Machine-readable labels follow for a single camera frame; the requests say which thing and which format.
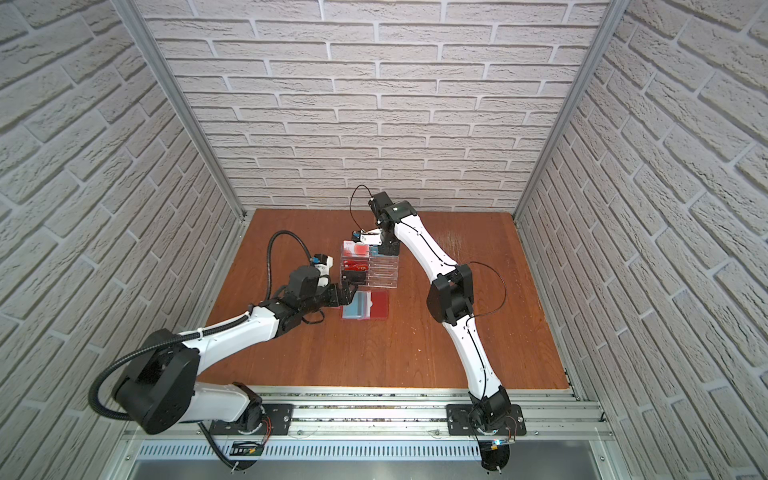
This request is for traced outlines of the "red leather card wallet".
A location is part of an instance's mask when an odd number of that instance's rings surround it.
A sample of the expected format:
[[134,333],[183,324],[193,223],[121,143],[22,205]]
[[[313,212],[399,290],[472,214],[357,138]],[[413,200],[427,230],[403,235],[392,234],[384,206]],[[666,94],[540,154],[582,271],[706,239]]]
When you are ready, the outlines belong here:
[[386,320],[388,317],[389,293],[385,290],[358,291],[341,311],[341,318],[345,320]]

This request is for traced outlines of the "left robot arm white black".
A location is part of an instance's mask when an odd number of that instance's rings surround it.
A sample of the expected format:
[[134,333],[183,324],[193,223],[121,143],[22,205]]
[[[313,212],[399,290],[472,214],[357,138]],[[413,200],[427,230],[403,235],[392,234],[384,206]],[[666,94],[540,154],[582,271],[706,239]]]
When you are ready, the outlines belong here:
[[316,266],[302,266],[273,297],[235,318],[184,334],[154,332],[122,363],[112,398],[148,434],[207,421],[252,433],[265,421],[262,398],[242,382],[210,384],[199,375],[237,352],[287,334],[310,314],[350,304],[356,292],[346,281],[330,282]]

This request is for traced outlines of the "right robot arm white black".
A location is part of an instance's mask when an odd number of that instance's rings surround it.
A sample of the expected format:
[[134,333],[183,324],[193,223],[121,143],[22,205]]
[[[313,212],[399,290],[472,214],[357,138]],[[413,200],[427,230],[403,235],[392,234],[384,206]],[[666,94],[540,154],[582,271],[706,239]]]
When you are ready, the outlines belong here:
[[511,413],[511,401],[479,337],[470,266],[456,263],[438,245],[409,202],[395,203],[381,192],[370,198],[369,206],[380,231],[379,244],[395,251],[407,247],[430,281],[427,308],[448,332],[465,370],[473,426],[482,432],[501,428]]

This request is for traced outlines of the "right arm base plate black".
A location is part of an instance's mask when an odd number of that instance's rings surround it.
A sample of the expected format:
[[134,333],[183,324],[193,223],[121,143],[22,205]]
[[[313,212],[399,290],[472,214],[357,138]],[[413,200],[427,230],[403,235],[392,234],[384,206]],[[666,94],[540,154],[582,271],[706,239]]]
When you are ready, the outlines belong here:
[[486,415],[471,404],[448,404],[446,418],[450,436],[505,436],[519,437],[527,434],[523,412],[518,404],[511,404],[507,411]]

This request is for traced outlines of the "clear acrylic card display stand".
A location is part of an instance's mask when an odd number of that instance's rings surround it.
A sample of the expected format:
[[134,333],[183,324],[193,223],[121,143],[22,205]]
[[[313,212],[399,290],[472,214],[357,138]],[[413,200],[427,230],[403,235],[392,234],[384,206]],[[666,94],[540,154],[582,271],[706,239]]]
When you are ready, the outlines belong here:
[[[367,287],[371,289],[396,288],[398,284],[398,278],[399,278],[399,259],[387,260],[387,259],[377,257],[378,246],[375,246],[375,245],[369,245],[369,246],[370,246],[370,256],[368,258],[360,258],[360,259],[369,260],[369,270],[366,271],[367,283],[365,285],[358,285],[358,286]],[[341,272],[343,271],[342,261],[347,258],[356,258],[356,257],[343,257],[341,255]]]

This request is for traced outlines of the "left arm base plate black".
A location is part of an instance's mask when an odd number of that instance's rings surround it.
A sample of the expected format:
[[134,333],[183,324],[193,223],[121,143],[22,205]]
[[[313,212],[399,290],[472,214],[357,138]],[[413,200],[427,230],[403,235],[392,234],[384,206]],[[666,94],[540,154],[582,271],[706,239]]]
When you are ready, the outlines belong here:
[[234,422],[213,421],[209,432],[213,435],[256,435],[265,437],[270,428],[271,436],[285,436],[291,426],[294,406],[288,403],[267,403],[249,407]]

